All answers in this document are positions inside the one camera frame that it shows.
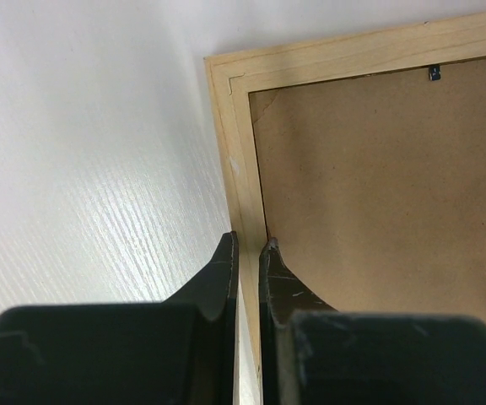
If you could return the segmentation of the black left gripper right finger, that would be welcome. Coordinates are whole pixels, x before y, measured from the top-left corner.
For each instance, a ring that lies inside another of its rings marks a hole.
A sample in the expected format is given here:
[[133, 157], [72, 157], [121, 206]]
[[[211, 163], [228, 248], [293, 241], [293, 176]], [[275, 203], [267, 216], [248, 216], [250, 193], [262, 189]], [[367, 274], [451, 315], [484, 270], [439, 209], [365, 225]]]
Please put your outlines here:
[[471, 316], [341, 312], [259, 258], [266, 404], [486, 404], [486, 324]]

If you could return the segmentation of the wooden picture frame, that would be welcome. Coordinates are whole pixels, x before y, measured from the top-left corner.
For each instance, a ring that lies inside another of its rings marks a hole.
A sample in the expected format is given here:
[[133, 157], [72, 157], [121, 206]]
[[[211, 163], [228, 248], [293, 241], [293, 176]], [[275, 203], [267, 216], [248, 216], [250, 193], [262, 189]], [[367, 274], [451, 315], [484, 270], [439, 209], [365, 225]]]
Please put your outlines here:
[[205, 64], [261, 391], [271, 239], [338, 311], [486, 324], [486, 13]]

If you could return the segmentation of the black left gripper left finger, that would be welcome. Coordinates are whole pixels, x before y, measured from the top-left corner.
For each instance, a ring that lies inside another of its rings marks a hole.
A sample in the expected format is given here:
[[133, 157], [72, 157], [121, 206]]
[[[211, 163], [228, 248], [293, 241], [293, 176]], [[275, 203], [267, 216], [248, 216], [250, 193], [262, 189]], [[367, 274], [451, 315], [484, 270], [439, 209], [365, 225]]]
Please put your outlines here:
[[0, 404], [231, 404], [239, 244], [161, 302], [0, 314]]

